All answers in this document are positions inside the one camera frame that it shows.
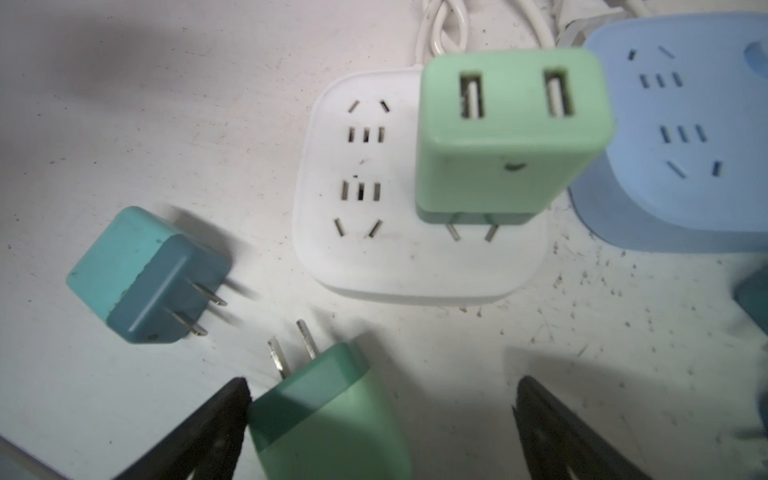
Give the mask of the white square socket cube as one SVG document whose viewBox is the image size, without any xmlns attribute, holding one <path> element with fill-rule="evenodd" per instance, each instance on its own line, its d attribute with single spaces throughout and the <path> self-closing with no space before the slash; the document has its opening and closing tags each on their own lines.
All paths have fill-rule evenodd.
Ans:
<svg viewBox="0 0 768 480">
<path fill-rule="evenodd" d="M 416 211 L 421 71 L 352 74 L 311 111 L 292 239 L 307 272 L 363 300 L 433 306 L 491 303 L 523 286 L 549 247 L 547 220 L 440 225 Z"/>
</svg>

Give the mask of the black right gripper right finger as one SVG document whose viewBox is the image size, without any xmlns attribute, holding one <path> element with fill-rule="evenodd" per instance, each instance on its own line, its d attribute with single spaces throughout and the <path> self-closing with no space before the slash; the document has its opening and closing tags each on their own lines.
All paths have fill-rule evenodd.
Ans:
<svg viewBox="0 0 768 480">
<path fill-rule="evenodd" d="M 531 376 L 512 407 L 533 479 L 647 479 L 649 476 Z"/>
</svg>

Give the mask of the blue square socket cube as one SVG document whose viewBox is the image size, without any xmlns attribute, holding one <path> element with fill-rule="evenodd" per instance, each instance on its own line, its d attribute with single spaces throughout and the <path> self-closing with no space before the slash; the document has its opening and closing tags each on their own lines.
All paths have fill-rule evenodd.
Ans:
<svg viewBox="0 0 768 480">
<path fill-rule="evenodd" d="M 629 250 L 767 248 L 767 17 L 625 20 L 592 33 L 616 121 L 571 184 L 597 237 Z"/>
</svg>

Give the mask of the light green charger plug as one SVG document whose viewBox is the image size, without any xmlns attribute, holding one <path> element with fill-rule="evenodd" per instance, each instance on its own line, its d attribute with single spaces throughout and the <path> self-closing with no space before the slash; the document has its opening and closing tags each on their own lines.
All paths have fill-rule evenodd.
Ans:
<svg viewBox="0 0 768 480">
<path fill-rule="evenodd" d="M 340 341 L 319 350 L 297 320 L 309 361 L 290 370 L 268 342 L 280 382 L 251 402 L 247 425 L 269 479 L 411 479 L 405 435 L 362 350 Z"/>
</svg>

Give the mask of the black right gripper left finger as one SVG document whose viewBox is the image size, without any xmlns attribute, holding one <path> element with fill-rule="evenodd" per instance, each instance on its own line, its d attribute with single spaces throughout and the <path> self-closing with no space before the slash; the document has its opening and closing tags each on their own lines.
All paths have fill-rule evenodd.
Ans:
<svg viewBox="0 0 768 480">
<path fill-rule="evenodd" d="M 231 479 L 242 451 L 250 403 L 246 379 L 231 379 L 118 477 Z"/>
</svg>

